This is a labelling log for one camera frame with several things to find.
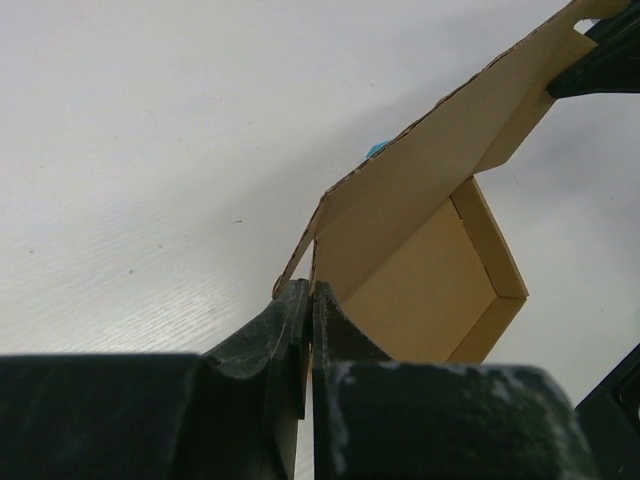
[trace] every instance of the blue object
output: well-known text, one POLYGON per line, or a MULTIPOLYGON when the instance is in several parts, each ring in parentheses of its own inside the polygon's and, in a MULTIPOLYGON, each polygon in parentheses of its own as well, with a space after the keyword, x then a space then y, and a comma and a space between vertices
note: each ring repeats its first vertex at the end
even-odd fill
POLYGON ((367 159, 373 157, 376 153, 378 153, 378 151, 382 150, 382 147, 384 147, 387 143, 389 143, 389 140, 371 147, 371 150, 369 150, 369 153, 367 153, 367 159))

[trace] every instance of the folded cardboard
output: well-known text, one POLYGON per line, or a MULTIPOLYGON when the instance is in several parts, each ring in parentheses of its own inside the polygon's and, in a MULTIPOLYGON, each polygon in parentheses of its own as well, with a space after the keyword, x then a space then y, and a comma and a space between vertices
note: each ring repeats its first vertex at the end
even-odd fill
POLYGON ((628 1, 575 0, 330 188, 274 287, 314 243, 311 281, 392 357, 481 362, 527 291, 473 175, 506 162, 596 44, 574 25, 628 1))

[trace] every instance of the cardboard flap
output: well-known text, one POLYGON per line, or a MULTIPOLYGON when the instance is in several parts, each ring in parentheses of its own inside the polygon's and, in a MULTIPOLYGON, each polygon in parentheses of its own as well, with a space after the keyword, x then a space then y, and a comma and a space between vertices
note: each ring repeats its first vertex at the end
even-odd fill
POLYGON ((574 0, 338 182, 274 293, 315 238, 314 278, 346 298, 466 179, 504 163, 526 138, 553 104, 548 81, 595 46, 574 25, 628 3, 574 0))
POLYGON ((394 359, 444 362, 495 298, 474 240, 448 200, 341 304, 394 359))

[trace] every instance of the white surface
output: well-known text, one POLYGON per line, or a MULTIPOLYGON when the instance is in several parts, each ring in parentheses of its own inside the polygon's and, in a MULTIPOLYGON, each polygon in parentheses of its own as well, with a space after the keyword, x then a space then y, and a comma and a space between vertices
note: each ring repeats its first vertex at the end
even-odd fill
MULTIPOLYGON (((563 4, 5 1, 0 350, 214 345, 324 189, 563 4)), ((562 101, 480 178, 531 293, 490 360, 574 401, 640 341, 639 120, 562 101)))

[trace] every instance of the black plastic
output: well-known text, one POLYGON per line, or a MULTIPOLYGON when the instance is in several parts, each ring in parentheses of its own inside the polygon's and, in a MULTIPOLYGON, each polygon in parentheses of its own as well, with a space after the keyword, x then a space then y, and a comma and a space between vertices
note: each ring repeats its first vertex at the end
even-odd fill
POLYGON ((598 46, 549 84, 551 96, 640 92, 640 3, 596 23, 586 36, 598 46))
POLYGON ((0 479, 292 479, 309 306, 290 282, 204 356, 0 358, 0 479))
POLYGON ((604 480, 640 478, 640 345, 576 407, 604 480))
POLYGON ((597 478, 544 372, 393 362, 321 282, 313 323, 316 480, 597 478))

